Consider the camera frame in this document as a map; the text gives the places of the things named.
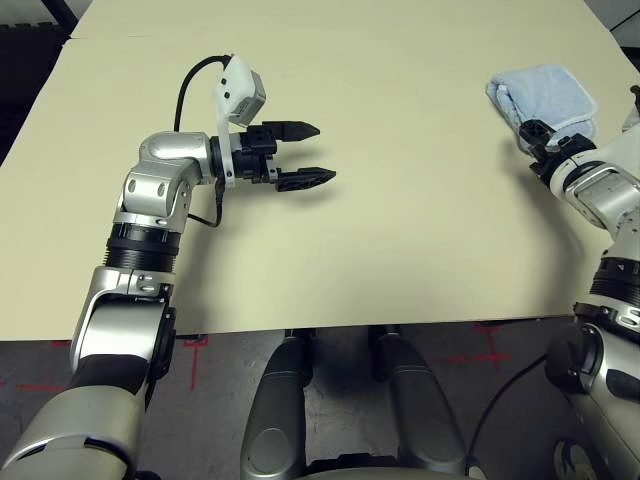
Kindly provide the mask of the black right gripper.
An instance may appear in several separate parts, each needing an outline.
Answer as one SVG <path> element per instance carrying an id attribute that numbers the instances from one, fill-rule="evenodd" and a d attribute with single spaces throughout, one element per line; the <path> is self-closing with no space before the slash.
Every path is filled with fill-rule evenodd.
<path id="1" fill-rule="evenodd" d="M 540 181 L 550 181 L 560 165 L 572 156 L 596 148 L 589 138 L 574 134 L 559 139 L 558 148 L 550 150 L 547 144 L 552 138 L 552 128 L 539 119 L 523 122 L 519 126 L 518 135 L 524 148 L 530 149 L 535 159 L 529 168 Z"/>

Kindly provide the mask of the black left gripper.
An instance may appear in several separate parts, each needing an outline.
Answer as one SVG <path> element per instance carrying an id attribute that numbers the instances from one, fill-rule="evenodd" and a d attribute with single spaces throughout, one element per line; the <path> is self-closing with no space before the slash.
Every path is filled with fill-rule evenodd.
<path id="1" fill-rule="evenodd" d="M 273 121 L 249 126 L 233 134 L 232 160 L 235 177 L 253 184 L 275 184 L 278 193 L 315 188 L 336 176 L 336 172 L 320 167 L 300 168 L 295 172 L 280 172 L 275 166 L 276 140 L 299 142 L 317 136 L 320 130 L 303 121 Z"/>

